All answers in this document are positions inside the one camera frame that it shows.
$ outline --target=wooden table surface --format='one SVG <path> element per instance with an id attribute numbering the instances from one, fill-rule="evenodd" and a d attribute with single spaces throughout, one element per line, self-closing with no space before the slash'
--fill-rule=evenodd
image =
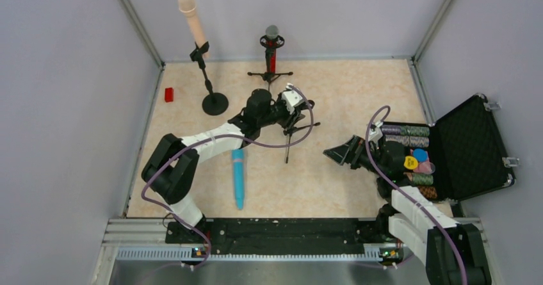
<path id="1" fill-rule="evenodd" d="M 206 63 L 216 92 L 229 99 L 228 110 L 217 117 L 206 115 L 201 103 L 207 94 L 196 63 L 166 65 L 159 96 L 142 150 L 142 160 L 129 203 L 130 217 L 162 217 L 163 208 L 145 202 L 140 193 L 145 185 L 141 171 L 162 136 L 178 137 L 216 128 L 245 106 L 256 88 L 267 88 L 260 77 L 248 71 L 265 69 L 264 62 Z M 249 145 L 245 149 L 245 207 L 234 200 L 230 152 L 198 166 L 191 188 L 197 206 L 209 218 L 303 218 L 375 217 L 385 204 L 377 193 L 376 175 L 364 168 L 340 167 L 323 155 L 323 150 L 341 145 L 353 134 L 364 137 L 366 124 L 381 106 L 392 107 L 388 120 L 423 123 L 424 116 L 405 60 L 278 61 L 277 72 L 293 71 L 271 86 L 273 98 L 293 83 L 315 101 L 315 127 L 309 137 L 290 149 L 285 164 L 284 149 Z M 174 102 L 164 101 L 165 88 L 174 88 Z M 309 121 L 309 117 L 298 123 Z M 300 131 L 293 141 L 303 136 Z M 280 126 L 265 127 L 262 143 L 285 144 Z M 159 199 L 151 190 L 152 197 Z M 440 204 L 448 215 L 448 204 Z"/>

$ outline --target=red box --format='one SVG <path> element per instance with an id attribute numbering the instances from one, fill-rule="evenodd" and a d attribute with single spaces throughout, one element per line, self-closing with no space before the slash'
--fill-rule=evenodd
<path id="1" fill-rule="evenodd" d="M 174 88 L 166 88 L 166 92 L 164 93 L 164 100 L 166 102 L 174 101 Z"/>

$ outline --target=yellow round label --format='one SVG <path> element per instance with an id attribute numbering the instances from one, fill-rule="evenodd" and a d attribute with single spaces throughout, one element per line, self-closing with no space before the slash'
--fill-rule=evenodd
<path id="1" fill-rule="evenodd" d="M 414 170 L 419 166 L 419 162 L 413 156 L 406 156 L 403 166 L 408 170 Z"/>

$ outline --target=black round base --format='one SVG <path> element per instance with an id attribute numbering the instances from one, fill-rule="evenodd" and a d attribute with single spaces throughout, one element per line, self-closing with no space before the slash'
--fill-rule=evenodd
<path id="1" fill-rule="evenodd" d="M 213 93 L 213 96 L 208 95 L 204 98 L 202 101 L 202 108 L 208 115 L 222 114 L 228 109 L 228 98 L 226 98 L 224 94 Z"/>

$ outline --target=white wall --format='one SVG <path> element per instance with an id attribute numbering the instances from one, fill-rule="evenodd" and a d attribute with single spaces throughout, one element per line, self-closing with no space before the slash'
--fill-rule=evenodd
<path id="1" fill-rule="evenodd" d="M 86 284 L 158 68 L 117 0 L 0 0 L 0 279 Z"/>
<path id="2" fill-rule="evenodd" d="M 437 116 L 476 92 L 497 100 L 517 184 L 465 201 L 481 217 L 506 284 L 540 284 L 543 0 L 457 0 L 421 62 Z"/>
<path id="3" fill-rule="evenodd" d="M 165 61 L 188 61 L 194 41 L 177 0 L 131 0 Z M 197 0 L 215 60 L 264 60 L 276 24 L 278 58 L 413 55 L 443 0 Z"/>

